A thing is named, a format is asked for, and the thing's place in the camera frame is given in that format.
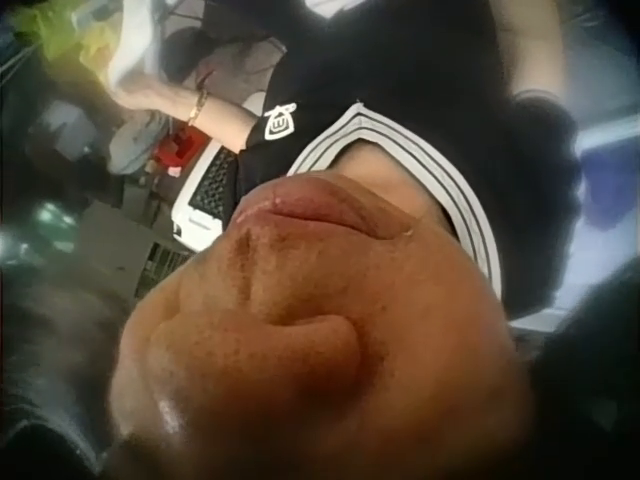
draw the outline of black hair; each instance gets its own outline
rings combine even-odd
[[[58,473],[61,456],[75,470],[99,470],[112,442],[110,378],[132,308],[104,280],[70,258],[46,272],[3,274],[3,472]]]

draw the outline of white stripe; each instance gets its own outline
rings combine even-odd
[[[451,162],[401,125],[357,103],[304,149],[288,175],[326,170],[344,147],[358,139],[375,142],[384,148],[438,200],[451,218],[460,245],[500,297],[502,279],[498,247],[480,201]]]

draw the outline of red object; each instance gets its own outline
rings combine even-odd
[[[166,168],[184,168],[209,141],[209,137],[195,127],[184,126],[167,135],[156,147],[155,158]]]

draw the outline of nose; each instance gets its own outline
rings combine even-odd
[[[274,326],[233,317],[215,324],[176,318],[154,334],[148,380],[157,405],[172,405],[179,420],[172,425],[213,421],[218,429],[237,429],[278,421],[355,385],[361,352],[347,319],[326,315]]]

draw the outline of printed logo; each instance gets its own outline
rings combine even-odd
[[[295,112],[297,107],[295,103],[290,103],[266,112],[264,115],[269,117],[269,121],[267,121],[267,128],[264,131],[264,139],[278,140],[292,134],[296,128],[291,114]]]

